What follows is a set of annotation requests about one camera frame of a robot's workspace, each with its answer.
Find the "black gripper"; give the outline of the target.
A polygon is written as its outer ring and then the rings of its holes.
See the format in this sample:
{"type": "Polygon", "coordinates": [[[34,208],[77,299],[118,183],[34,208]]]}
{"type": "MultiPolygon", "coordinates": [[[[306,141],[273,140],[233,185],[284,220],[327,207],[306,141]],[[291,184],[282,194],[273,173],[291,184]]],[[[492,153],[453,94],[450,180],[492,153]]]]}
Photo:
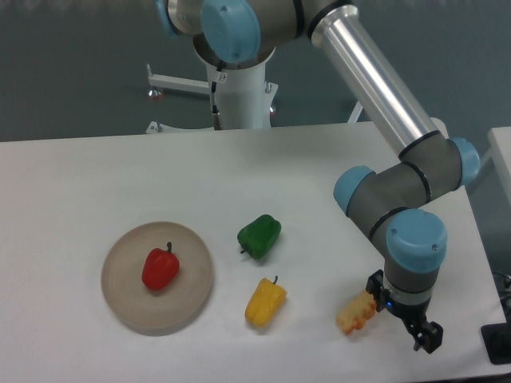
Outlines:
{"type": "Polygon", "coordinates": [[[408,293],[399,289],[386,289],[384,308],[402,319],[407,332],[414,339],[414,350],[423,348],[432,354],[442,345],[443,328],[426,319],[433,289],[419,293],[408,293]]]}

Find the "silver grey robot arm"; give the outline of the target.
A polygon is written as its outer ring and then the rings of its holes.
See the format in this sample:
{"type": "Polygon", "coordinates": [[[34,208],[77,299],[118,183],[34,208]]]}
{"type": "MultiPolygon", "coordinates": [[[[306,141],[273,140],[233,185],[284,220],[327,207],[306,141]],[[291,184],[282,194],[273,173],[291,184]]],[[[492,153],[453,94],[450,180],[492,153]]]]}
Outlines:
{"type": "Polygon", "coordinates": [[[264,66],[301,37],[321,49],[398,156],[381,173],[344,172],[333,195],[384,258],[367,281],[377,310],[400,318],[416,349],[434,352],[443,329],[426,311],[446,256],[443,222],[423,206],[473,181],[475,147],[447,138],[371,40],[349,1],[159,1],[166,33],[189,35],[208,67],[205,92],[216,130],[266,128],[274,85],[264,66]]]}

